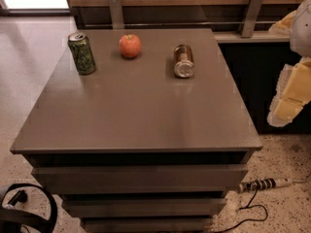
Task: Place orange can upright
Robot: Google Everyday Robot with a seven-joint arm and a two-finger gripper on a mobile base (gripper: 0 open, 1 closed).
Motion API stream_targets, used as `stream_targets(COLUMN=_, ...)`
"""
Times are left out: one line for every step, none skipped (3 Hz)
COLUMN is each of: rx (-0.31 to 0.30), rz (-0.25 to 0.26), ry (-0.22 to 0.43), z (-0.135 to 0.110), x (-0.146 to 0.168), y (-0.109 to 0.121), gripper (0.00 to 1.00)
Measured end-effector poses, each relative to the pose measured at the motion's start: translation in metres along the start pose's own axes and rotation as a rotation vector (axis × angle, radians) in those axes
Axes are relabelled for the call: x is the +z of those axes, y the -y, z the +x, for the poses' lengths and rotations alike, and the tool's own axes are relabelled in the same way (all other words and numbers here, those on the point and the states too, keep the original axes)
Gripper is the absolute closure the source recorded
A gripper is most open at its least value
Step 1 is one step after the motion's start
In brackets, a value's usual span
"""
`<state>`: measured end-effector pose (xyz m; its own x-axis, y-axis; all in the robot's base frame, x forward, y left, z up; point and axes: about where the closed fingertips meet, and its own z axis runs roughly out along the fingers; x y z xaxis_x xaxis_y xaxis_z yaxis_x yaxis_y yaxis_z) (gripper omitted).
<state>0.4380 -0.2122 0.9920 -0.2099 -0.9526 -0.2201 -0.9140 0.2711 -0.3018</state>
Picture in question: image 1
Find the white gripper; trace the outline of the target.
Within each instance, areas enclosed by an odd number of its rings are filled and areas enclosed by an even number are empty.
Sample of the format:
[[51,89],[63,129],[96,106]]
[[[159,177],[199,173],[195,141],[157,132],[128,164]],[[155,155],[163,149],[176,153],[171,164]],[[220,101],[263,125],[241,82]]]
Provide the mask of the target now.
[[304,0],[296,11],[272,24],[268,32],[290,35],[291,50],[305,56],[295,66],[284,66],[270,104],[267,122],[284,127],[311,101],[311,0]]

